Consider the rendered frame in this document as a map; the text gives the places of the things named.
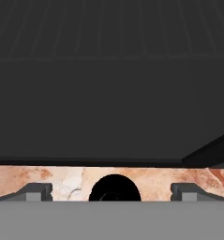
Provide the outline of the dark grey cabinet front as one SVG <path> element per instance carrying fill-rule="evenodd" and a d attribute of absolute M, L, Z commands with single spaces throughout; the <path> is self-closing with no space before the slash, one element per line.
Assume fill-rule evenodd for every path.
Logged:
<path fill-rule="evenodd" d="M 224 165 L 224 58 L 0 62 L 0 165 Z"/>

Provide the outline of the black round object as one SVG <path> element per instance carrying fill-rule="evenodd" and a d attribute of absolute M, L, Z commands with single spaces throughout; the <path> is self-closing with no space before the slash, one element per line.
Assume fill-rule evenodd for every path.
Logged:
<path fill-rule="evenodd" d="M 100 178 L 89 195 L 89 201 L 140 202 L 141 200 L 141 194 L 134 182 L 121 174 L 109 174 Z"/>

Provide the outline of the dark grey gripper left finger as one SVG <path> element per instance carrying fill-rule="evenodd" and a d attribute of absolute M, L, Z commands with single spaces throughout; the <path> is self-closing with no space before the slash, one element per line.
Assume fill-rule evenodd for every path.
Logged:
<path fill-rule="evenodd" d="M 51 202 L 52 201 L 52 184 L 51 183 L 29 183 L 16 192 L 1 196 L 0 201 Z"/>

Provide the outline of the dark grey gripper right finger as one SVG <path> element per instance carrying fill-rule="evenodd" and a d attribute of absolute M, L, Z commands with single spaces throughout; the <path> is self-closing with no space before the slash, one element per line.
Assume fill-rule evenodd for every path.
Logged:
<path fill-rule="evenodd" d="M 224 197 L 206 192 L 194 183 L 172 183 L 171 200 L 177 202 L 224 202 Z"/>

